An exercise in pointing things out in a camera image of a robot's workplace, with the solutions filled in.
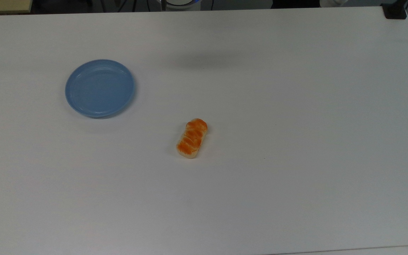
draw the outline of table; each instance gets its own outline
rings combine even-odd
[[[33,0],[0,0],[1,13],[30,13]]]
[[[408,255],[408,246],[361,250],[335,250],[326,252],[295,253],[295,255]]]
[[[99,58],[136,80],[108,119],[64,96]],[[175,143],[193,118],[209,133],[188,160]],[[0,254],[400,245],[408,19],[380,7],[0,16]]]

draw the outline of bread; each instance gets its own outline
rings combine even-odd
[[[185,158],[196,157],[206,134],[206,122],[198,118],[191,120],[176,145],[177,152]]]

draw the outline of cable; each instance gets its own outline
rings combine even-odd
[[[133,1],[133,8],[131,8],[131,12],[135,12],[136,9],[136,0]]]
[[[120,10],[122,10],[122,7],[124,7],[125,3],[127,2],[127,0],[124,0],[124,2],[122,3],[122,5],[120,5],[120,8],[118,10],[118,12],[120,12]]]
[[[120,5],[120,8],[118,10],[118,12],[120,12],[120,10],[122,10],[122,8],[124,7],[125,3],[127,2],[127,0],[124,0],[124,2],[122,3],[122,5]],[[136,0],[133,1],[133,8],[131,8],[131,12],[135,12],[135,8],[136,8]]]

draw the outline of blue plate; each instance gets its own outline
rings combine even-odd
[[[67,80],[65,97],[77,112],[105,117],[127,106],[135,92],[130,71],[113,60],[98,59],[78,67]]]

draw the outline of black object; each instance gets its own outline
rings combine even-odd
[[[273,0],[271,9],[319,8],[319,0]]]
[[[380,6],[384,10],[385,18],[387,19],[405,19],[407,14],[405,13],[404,5],[407,0],[397,0],[392,4],[381,4]]]

